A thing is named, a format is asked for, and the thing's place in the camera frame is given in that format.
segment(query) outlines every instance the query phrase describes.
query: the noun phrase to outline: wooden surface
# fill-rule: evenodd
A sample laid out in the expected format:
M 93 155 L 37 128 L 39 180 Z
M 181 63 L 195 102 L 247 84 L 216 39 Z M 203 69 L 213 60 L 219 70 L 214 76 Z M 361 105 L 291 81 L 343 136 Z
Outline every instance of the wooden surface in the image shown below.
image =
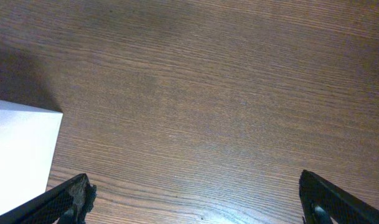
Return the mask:
M 64 112 L 88 223 L 301 223 L 312 170 L 379 209 L 377 1 L 0 0 L 0 99 Z

